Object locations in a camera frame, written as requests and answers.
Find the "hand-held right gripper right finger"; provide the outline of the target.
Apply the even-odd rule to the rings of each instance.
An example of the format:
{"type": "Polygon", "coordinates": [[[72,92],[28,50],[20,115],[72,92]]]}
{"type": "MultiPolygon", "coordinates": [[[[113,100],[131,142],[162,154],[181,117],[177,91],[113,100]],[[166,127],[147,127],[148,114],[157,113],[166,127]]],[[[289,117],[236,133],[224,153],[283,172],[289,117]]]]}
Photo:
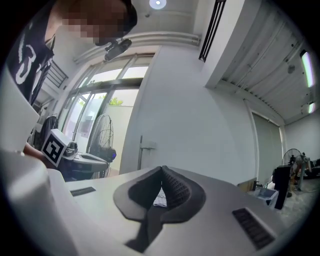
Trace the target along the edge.
{"type": "Polygon", "coordinates": [[[162,224],[187,222],[203,208],[206,193],[195,181],[164,165],[161,183],[168,208],[160,217],[162,224]]]}

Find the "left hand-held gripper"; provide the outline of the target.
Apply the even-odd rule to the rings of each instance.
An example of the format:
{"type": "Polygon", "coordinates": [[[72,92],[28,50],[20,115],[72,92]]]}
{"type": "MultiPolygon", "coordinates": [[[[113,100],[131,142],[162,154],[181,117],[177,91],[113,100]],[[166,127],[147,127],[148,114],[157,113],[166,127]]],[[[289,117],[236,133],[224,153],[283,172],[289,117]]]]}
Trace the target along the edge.
{"type": "Polygon", "coordinates": [[[41,152],[60,172],[67,175],[93,175],[109,168],[109,164],[102,158],[80,152],[77,142],[72,141],[57,128],[49,131],[41,152]]]}

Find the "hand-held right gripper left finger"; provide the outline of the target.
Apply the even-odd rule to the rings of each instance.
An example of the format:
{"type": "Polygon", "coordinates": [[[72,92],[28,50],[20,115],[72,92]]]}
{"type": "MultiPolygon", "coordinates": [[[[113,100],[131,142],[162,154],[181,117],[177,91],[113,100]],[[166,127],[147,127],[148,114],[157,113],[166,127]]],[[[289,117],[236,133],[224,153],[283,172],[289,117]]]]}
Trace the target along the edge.
{"type": "Polygon", "coordinates": [[[143,175],[120,185],[113,201],[122,215],[131,221],[143,222],[162,187],[163,171],[155,167],[143,175]]]}

